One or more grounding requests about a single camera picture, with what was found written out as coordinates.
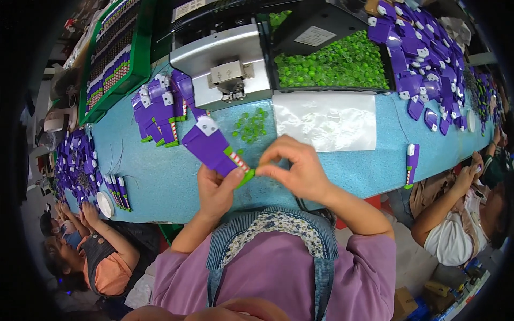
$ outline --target white plastic sheet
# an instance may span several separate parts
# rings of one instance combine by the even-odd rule
[[[275,91],[277,136],[287,134],[317,152],[374,150],[377,144],[374,92]]]

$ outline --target purple shirt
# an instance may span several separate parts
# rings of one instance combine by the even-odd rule
[[[165,251],[157,256],[153,305],[174,314],[205,308],[205,267],[211,235],[190,255]],[[396,243],[385,235],[352,235],[338,244],[327,320],[391,320],[396,278]],[[259,233],[224,268],[216,304],[260,297],[275,303],[294,321],[312,321],[314,260],[298,236]]]

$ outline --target label sticker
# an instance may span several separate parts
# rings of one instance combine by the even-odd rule
[[[192,0],[186,4],[181,5],[176,8],[175,11],[175,19],[182,17],[183,15],[188,14],[189,12],[196,10],[205,5],[205,0]]]
[[[295,42],[299,42],[301,44],[306,44],[313,47],[318,47],[325,41],[332,39],[335,36],[335,33],[326,31],[315,26],[310,26],[307,30],[305,30],[301,35],[299,35],[295,39]]]

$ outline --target blue work table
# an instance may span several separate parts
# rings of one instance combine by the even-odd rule
[[[160,72],[170,72],[170,69],[167,68],[167,62],[161,62],[155,68]],[[133,209],[132,212],[127,212],[116,208],[112,219],[186,223],[199,209],[196,172],[200,161],[183,145],[165,148],[155,147],[154,141],[141,143],[138,125],[134,121],[131,97],[132,95],[128,95],[119,101],[91,128],[101,173],[111,171],[124,176]],[[466,100],[466,109],[470,108],[468,101]],[[487,123],[485,136],[482,137],[478,116],[474,133],[468,130],[457,131],[452,125],[448,134],[443,136],[439,131],[430,131],[423,117],[419,121],[410,118],[407,114],[407,101],[401,100],[398,94],[377,95],[375,102],[375,150],[318,154],[328,178],[361,198],[405,185],[408,143],[417,143],[420,146],[419,164],[414,177],[415,181],[419,181],[457,165],[474,150],[485,147],[492,137],[492,122]],[[430,101],[426,106],[440,115],[435,101]],[[240,137],[232,137],[231,133],[241,113],[253,113],[257,107],[269,112],[265,123],[267,135],[253,145],[248,145]],[[257,166],[263,151],[277,137],[271,100],[214,111],[212,118],[234,150],[244,150],[243,159],[252,168]],[[188,120],[176,123],[179,141],[194,123],[194,117],[188,110]],[[101,190],[106,191],[105,184]],[[67,197],[73,200],[69,191]],[[284,186],[268,178],[254,177],[235,191],[231,210],[266,205],[297,208],[294,197]],[[307,207],[314,208],[312,206],[315,205],[307,202]],[[78,210],[73,201],[70,202],[70,207],[72,211]]]

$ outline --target green plastic tray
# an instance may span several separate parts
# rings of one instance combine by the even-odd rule
[[[146,83],[151,75],[150,68],[150,44],[152,39],[152,20],[154,18],[155,4],[157,0],[141,0],[139,12],[134,26],[134,35],[132,36],[132,48],[130,53],[130,69],[115,85],[113,85],[98,102],[86,112],[87,99],[87,81],[91,69],[91,56],[96,48],[96,36],[102,26],[102,21],[116,6],[123,0],[118,0],[111,5],[98,19],[95,29],[89,41],[87,55],[84,62],[84,72],[82,74],[82,83],[79,99],[79,123],[97,123],[114,106],[120,99],[128,93],[134,91],[137,87]]]

